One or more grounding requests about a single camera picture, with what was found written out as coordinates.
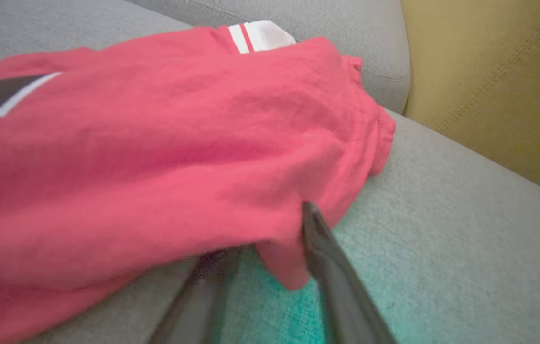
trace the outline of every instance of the yellow upholstery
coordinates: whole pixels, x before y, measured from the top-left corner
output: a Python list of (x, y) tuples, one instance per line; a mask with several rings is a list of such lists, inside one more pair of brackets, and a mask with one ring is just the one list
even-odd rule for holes
[(402, 0), (405, 115), (540, 185), (540, 0)]

